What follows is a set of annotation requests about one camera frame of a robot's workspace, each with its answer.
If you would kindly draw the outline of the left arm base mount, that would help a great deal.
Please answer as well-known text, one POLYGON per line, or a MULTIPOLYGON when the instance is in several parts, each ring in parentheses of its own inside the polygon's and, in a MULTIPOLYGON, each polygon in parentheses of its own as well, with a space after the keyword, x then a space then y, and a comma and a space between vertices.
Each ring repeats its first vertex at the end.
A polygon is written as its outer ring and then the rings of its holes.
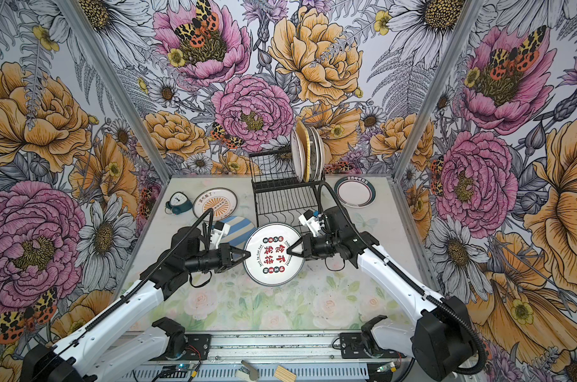
POLYGON ((169 361, 205 361, 211 340, 210 334, 178 334, 170 338, 163 356, 169 361))

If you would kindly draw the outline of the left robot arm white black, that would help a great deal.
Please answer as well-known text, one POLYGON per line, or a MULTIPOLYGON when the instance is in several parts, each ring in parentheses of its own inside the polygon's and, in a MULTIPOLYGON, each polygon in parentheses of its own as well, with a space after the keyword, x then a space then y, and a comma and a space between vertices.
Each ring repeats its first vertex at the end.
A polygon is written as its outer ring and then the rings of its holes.
POLYGON ((56 342, 38 345, 24 358, 22 381, 107 381, 122 377, 156 358, 180 359, 192 348, 185 329, 161 318, 139 337, 112 346, 150 311, 168 300, 195 273, 220 274, 242 264, 250 252, 228 243, 212 244, 196 227, 180 229, 172 246, 132 285, 92 321, 56 342))

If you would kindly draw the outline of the white floral plate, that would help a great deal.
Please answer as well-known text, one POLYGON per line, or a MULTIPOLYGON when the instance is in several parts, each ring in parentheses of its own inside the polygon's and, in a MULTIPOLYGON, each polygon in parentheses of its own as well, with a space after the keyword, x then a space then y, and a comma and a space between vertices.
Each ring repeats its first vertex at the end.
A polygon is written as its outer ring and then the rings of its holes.
POLYGON ((322 179, 324 174, 324 167, 326 164, 326 154, 324 149, 324 143, 320 136, 320 133, 318 133, 318 141, 320 145, 320 178, 322 179))

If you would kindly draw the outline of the yellow woven square plate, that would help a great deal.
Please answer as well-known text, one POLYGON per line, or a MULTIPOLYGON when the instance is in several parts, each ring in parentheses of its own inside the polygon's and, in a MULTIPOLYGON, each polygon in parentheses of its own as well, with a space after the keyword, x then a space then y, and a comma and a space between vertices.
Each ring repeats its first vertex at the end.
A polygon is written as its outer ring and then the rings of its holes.
POLYGON ((299 119, 296 121, 296 133, 299 136, 301 143, 303 144, 305 154, 305 170, 303 182, 309 182, 312 175, 312 139, 307 127, 299 119))

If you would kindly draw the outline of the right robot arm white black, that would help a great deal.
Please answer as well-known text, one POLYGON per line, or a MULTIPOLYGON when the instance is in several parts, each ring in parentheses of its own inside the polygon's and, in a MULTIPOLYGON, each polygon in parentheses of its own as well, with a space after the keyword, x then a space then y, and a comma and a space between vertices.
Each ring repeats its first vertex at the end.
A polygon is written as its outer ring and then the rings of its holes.
POLYGON ((338 255, 376 281, 400 305, 411 329, 398 329, 385 315, 361 328, 366 353, 399 353, 417 362, 433 380, 452 373, 476 375, 487 362, 482 340, 468 309, 456 297, 446 299, 401 267, 369 232, 359 232, 341 206, 324 213, 307 210, 299 217, 307 232, 288 248, 305 260, 338 255))

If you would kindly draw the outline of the black wire dish rack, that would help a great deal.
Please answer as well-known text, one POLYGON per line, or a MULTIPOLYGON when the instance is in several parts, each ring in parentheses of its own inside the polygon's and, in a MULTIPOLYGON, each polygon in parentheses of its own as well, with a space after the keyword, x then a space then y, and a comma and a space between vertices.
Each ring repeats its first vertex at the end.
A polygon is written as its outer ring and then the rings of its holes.
POLYGON ((309 209, 319 209, 316 192, 324 180, 299 181, 291 154, 284 147, 249 155, 256 223, 258 227, 286 224, 306 233, 299 217, 309 209))

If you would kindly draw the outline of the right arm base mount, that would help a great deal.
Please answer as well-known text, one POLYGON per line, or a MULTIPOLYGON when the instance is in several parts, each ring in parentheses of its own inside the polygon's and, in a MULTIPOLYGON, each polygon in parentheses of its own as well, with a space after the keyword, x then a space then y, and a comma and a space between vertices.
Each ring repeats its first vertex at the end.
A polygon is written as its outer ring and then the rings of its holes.
POLYGON ((343 332, 339 334, 339 351, 342 359, 391 359, 404 358, 405 355, 393 350, 367 350, 360 333, 343 332))

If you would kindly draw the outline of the white plate red characters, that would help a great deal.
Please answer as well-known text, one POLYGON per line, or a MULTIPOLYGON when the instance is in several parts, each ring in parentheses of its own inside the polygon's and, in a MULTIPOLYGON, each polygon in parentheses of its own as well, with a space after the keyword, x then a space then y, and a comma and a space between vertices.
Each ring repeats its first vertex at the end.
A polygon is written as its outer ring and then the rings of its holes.
POLYGON ((304 259, 288 254, 288 248, 301 238, 287 224, 266 224, 257 229, 245 243, 250 257, 244 262, 246 274, 265 287, 278 287, 294 279, 304 259))

